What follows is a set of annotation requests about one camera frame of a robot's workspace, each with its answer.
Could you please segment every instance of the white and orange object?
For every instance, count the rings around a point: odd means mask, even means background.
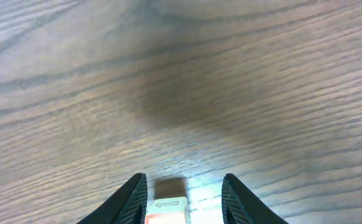
[[[154,200],[145,216],[145,224],[190,224],[186,197]]]

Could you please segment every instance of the wood grain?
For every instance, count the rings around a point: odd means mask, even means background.
[[[0,0],[0,223],[71,223],[136,172],[221,223],[362,223],[362,1]]]

